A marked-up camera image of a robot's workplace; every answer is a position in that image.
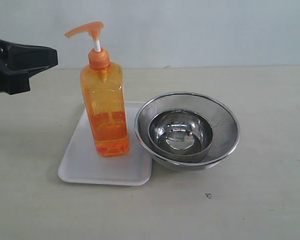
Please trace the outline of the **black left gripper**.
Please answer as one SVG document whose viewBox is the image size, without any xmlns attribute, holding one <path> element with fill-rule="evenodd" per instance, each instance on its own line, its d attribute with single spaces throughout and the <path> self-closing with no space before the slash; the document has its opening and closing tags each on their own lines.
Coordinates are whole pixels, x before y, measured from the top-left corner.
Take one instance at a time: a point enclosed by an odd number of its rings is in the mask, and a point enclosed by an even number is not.
<svg viewBox="0 0 300 240">
<path fill-rule="evenodd" d="M 0 63 L 8 66 L 0 70 L 0 93 L 15 95 L 29 92 L 30 78 L 58 65 L 58 52 L 46 46 L 25 45 L 0 39 Z"/>
</svg>

